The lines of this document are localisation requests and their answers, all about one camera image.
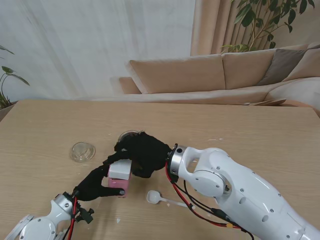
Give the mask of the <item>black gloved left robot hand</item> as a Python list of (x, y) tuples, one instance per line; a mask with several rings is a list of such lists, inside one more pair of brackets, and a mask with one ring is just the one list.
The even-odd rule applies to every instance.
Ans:
[(123, 196), (123, 188), (102, 186), (102, 180), (108, 176), (109, 165), (101, 165), (92, 170), (74, 189), (72, 194), (79, 201), (93, 201), (101, 197)]

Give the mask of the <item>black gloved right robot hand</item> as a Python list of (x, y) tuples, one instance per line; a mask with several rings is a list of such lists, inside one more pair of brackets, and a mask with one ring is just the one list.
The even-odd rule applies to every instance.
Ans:
[(104, 165), (129, 159), (135, 165), (132, 174), (140, 178), (150, 178), (152, 173), (165, 167), (172, 149), (154, 136), (141, 132), (123, 134), (114, 146), (115, 153), (108, 156)]

